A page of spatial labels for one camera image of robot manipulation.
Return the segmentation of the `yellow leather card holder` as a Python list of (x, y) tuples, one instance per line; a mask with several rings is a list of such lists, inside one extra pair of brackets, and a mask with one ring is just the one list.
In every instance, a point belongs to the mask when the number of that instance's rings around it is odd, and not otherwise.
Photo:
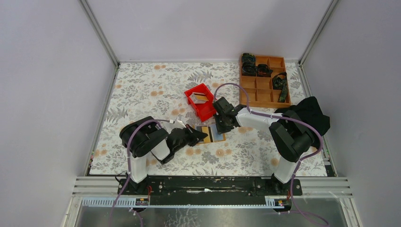
[[(201, 131), (201, 126), (202, 125), (196, 125), (195, 129), (198, 130), (198, 131)], [(209, 124), (209, 126), (211, 127), (212, 136), (213, 136), (213, 142), (222, 142), (222, 141), (226, 140), (226, 137), (225, 137), (224, 133), (222, 133), (222, 134), (218, 133), (215, 123)]]

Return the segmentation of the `red plastic bin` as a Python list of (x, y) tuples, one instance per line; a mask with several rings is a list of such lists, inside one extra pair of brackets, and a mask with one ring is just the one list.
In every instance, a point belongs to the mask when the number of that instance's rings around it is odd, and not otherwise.
[(201, 83), (184, 92), (188, 105), (195, 111), (195, 115), (204, 122), (217, 113), (213, 106), (214, 96), (208, 87)]

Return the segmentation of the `black cloth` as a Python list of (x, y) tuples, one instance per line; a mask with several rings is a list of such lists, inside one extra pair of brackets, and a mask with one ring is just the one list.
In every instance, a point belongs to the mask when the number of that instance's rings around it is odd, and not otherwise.
[(314, 96), (303, 99), (297, 105), (278, 108), (274, 113), (285, 113), (287, 110), (294, 111), (303, 122), (314, 127), (321, 136), (324, 136), (331, 127), (330, 117), (323, 114)]

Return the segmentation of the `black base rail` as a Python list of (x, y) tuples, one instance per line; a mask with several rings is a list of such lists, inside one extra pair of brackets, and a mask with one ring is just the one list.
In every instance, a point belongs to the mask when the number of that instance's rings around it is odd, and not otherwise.
[(267, 205), (266, 199), (277, 196), (284, 206), (291, 196), (303, 194), (301, 183), (281, 183), (269, 177), (243, 176), (157, 176), (151, 175), (140, 183), (117, 178), (118, 192), (144, 196), (153, 206), (220, 206)]

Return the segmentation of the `gold VIP credit card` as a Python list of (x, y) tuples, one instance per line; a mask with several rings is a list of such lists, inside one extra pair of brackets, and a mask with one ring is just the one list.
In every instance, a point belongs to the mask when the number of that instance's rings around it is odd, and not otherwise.
[(212, 131), (211, 127), (209, 125), (203, 125), (201, 126), (201, 131), (207, 136), (203, 139), (203, 143), (212, 143), (213, 142), (213, 136), (212, 136)]

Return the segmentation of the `rolled dark belt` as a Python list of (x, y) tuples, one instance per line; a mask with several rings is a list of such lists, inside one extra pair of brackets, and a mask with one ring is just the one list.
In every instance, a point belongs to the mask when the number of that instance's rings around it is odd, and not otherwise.
[(255, 64), (256, 57), (254, 54), (251, 53), (243, 53), (241, 55), (241, 63), (242, 64)]
[(255, 77), (257, 74), (257, 67), (255, 64), (243, 64), (242, 65), (242, 76)]
[(270, 78), (273, 70), (267, 64), (258, 64), (257, 65), (257, 76)]

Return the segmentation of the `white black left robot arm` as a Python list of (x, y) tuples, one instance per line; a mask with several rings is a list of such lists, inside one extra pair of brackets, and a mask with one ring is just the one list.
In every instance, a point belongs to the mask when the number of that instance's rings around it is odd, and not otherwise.
[[(168, 122), (173, 129), (168, 132), (161, 122)], [(174, 158), (177, 151), (185, 146), (195, 146), (207, 133), (198, 131), (179, 119), (159, 120), (145, 117), (123, 127), (119, 133), (122, 145), (127, 149), (129, 189), (135, 194), (142, 194), (147, 187), (148, 176), (146, 160), (151, 153), (161, 164)]]

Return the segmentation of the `brown compartment organizer tray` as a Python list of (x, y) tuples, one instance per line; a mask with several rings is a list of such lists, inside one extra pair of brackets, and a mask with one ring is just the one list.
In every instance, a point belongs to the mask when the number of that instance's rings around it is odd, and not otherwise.
[(267, 64), (272, 70), (270, 78), (242, 76), (240, 57), (240, 103), (250, 107), (285, 108), (291, 106), (289, 75), (285, 60), (279, 56), (255, 55), (258, 64)]

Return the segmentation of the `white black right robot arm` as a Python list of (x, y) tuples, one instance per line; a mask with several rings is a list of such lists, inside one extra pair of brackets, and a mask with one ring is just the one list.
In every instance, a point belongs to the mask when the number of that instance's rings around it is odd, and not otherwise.
[(271, 188), (283, 195), (290, 189), (291, 179), (300, 166), (301, 156), (312, 144), (322, 139), (311, 125), (300, 120), (291, 110), (284, 113), (253, 111), (245, 105), (234, 107), (224, 97), (213, 102), (217, 113), (214, 115), (218, 133), (227, 133), (235, 127), (250, 127), (269, 132), (281, 155), (277, 169), (272, 174)]

